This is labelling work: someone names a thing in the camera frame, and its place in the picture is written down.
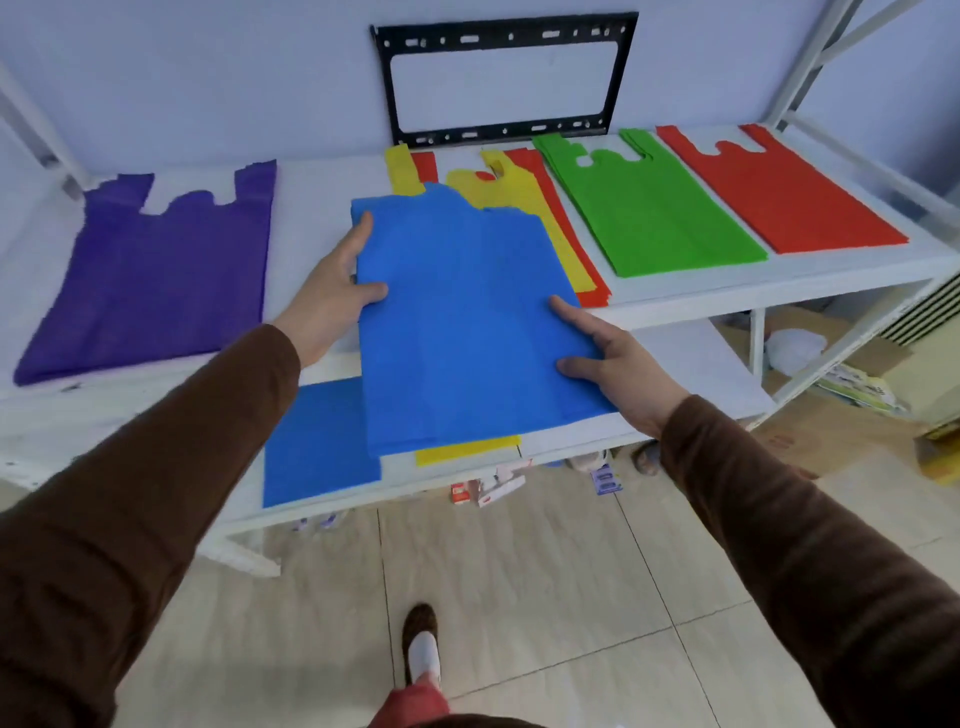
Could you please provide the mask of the person's left hand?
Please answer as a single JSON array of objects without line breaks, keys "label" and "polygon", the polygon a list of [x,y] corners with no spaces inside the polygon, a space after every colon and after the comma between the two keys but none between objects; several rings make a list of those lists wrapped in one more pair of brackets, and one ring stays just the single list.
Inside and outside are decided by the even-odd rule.
[{"label": "person's left hand", "polygon": [[365,307],[354,302],[355,266],[374,225],[372,213],[364,212],[334,249],[318,261],[291,302],[270,322],[292,344],[300,369],[316,364],[358,323]]}]

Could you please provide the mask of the person's right hand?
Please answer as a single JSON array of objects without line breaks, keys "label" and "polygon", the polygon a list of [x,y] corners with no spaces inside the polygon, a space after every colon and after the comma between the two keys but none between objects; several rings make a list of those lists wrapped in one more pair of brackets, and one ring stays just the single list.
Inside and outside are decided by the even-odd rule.
[{"label": "person's right hand", "polygon": [[690,393],[628,331],[556,295],[549,298],[549,307],[559,319],[588,335],[602,354],[603,378],[586,382],[596,384],[636,431],[661,440],[670,417]]}]

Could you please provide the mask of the blue non-woven vest bag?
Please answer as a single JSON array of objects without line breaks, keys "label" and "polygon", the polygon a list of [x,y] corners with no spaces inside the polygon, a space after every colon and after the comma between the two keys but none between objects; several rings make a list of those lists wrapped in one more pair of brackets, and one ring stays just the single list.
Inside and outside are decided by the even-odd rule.
[{"label": "blue non-woven vest bag", "polygon": [[360,198],[373,226],[359,284],[366,443],[374,456],[487,441],[615,412],[598,386],[562,375],[561,358],[598,358],[592,338],[549,307],[579,300],[542,220],[477,208],[441,184],[416,196]]},{"label": "blue non-woven vest bag", "polygon": [[266,443],[262,505],[313,499],[381,474],[368,452],[361,378],[302,386]]}]

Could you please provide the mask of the person's left forearm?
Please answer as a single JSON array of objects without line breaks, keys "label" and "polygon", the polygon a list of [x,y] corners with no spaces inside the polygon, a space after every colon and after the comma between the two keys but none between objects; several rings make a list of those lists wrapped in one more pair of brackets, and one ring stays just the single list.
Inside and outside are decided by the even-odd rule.
[{"label": "person's left forearm", "polygon": [[301,370],[263,324],[0,513],[0,728],[109,728]]}]

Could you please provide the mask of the red and white small box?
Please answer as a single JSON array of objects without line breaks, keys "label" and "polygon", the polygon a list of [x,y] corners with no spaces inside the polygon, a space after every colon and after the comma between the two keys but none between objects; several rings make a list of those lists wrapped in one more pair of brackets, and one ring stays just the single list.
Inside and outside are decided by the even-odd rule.
[{"label": "red and white small box", "polygon": [[526,483],[524,474],[508,472],[506,479],[497,474],[489,477],[475,478],[450,486],[449,498],[451,504],[475,504],[478,507],[487,507],[505,496],[519,490]]}]

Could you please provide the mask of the green non-woven vest bag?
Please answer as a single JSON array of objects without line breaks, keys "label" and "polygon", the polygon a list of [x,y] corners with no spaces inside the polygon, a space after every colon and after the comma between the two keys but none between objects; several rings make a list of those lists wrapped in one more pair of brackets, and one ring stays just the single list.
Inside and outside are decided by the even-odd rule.
[{"label": "green non-woven vest bag", "polygon": [[638,159],[586,151],[558,133],[534,138],[619,278],[766,261],[769,254],[654,135],[623,128]]}]

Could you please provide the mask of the purple non-woven vest bag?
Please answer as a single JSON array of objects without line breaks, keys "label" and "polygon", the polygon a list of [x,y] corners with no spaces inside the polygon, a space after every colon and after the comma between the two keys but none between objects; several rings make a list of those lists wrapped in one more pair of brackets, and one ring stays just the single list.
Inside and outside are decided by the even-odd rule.
[{"label": "purple non-woven vest bag", "polygon": [[159,214],[153,174],[86,191],[62,285],[12,380],[35,385],[212,354],[262,322],[276,160],[233,173],[235,198],[191,190]]}]

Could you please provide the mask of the white plastic bag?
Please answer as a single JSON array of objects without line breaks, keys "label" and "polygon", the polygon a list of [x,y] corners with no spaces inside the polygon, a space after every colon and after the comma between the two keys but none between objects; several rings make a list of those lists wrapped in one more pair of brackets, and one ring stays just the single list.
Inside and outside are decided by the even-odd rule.
[{"label": "white plastic bag", "polygon": [[828,340],[822,334],[786,328],[771,333],[764,349],[770,368],[792,378],[820,358],[827,346]]}]

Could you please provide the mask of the white metal shelf rack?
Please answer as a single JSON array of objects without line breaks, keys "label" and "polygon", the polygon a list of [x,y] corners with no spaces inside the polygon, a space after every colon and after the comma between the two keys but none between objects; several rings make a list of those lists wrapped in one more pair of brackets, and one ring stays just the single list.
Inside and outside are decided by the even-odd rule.
[{"label": "white metal shelf rack", "polygon": [[[688,164],[761,246],[754,264],[619,277],[565,190],[558,195],[610,291],[596,313],[634,331],[749,315],[749,363],[774,402],[757,426],[960,270],[929,234],[863,185],[867,174],[960,227],[960,208],[798,114],[817,80],[865,48],[853,91],[878,99],[903,48],[885,30],[924,0],[0,0],[0,479],[26,491],[65,468],[202,367],[211,354],[18,386],[14,370],[66,276],[85,193],[155,173],[144,212],[191,190],[232,202],[234,171],[276,160],[263,317],[271,320],[351,224],[355,198],[391,192],[394,145],[371,26],[636,11],[608,132],[584,149],[627,154],[622,127],[677,126],[705,154],[761,147],[746,118],[908,237],[905,245],[780,254]],[[765,319],[785,306],[851,328],[792,377],[770,368]]]}]

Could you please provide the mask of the flat brown cardboard sheet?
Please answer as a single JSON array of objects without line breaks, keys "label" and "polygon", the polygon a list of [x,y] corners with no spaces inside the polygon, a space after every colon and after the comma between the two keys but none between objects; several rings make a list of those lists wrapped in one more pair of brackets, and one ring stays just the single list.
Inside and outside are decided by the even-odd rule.
[{"label": "flat brown cardboard sheet", "polygon": [[[833,345],[852,328],[842,319],[786,305],[769,312],[765,339],[780,330],[821,334]],[[714,317],[714,326],[744,363],[749,363],[749,315]],[[911,356],[907,348],[883,338],[873,338],[843,362],[865,374],[885,375]],[[916,438],[921,424],[913,418],[882,414],[830,394],[817,384],[792,399],[753,431],[764,448],[811,477],[825,477],[852,466],[874,450],[894,455],[919,473]]]}]

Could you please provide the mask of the printed paper packets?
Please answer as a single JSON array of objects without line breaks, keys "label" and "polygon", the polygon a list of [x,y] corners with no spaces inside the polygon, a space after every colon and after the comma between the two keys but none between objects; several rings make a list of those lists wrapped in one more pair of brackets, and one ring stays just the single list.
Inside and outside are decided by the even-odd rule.
[{"label": "printed paper packets", "polygon": [[891,417],[911,418],[909,407],[884,379],[871,376],[845,363],[839,363],[825,372],[815,381],[815,385],[856,407],[868,408]]}]

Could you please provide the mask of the brown slipper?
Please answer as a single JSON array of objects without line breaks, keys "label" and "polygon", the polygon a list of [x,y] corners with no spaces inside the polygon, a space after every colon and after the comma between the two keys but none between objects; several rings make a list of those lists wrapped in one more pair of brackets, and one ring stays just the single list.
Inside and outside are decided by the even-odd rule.
[{"label": "brown slipper", "polygon": [[420,602],[407,613],[401,630],[406,687],[428,684],[441,688],[442,670],[438,619],[432,606]]}]

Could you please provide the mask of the yellow box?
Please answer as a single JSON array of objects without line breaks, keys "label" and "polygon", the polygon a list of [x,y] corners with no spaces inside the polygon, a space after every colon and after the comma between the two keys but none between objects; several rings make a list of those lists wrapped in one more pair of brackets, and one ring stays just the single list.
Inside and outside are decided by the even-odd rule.
[{"label": "yellow box", "polygon": [[942,486],[960,486],[960,418],[939,425],[919,439],[920,472]]}]

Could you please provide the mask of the red trouser leg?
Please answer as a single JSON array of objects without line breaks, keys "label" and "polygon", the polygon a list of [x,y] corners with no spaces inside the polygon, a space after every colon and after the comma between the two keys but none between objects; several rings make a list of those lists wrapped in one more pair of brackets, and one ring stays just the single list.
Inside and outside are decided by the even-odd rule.
[{"label": "red trouser leg", "polygon": [[421,674],[414,683],[392,690],[367,728],[414,728],[451,715],[436,675]]}]

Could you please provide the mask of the black metal wall bracket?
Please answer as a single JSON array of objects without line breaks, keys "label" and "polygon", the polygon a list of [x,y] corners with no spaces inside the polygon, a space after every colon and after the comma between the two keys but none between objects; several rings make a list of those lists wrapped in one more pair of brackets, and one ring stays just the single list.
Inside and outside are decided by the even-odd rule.
[{"label": "black metal wall bracket", "polygon": [[603,136],[635,10],[370,26],[390,137],[426,151]]}]

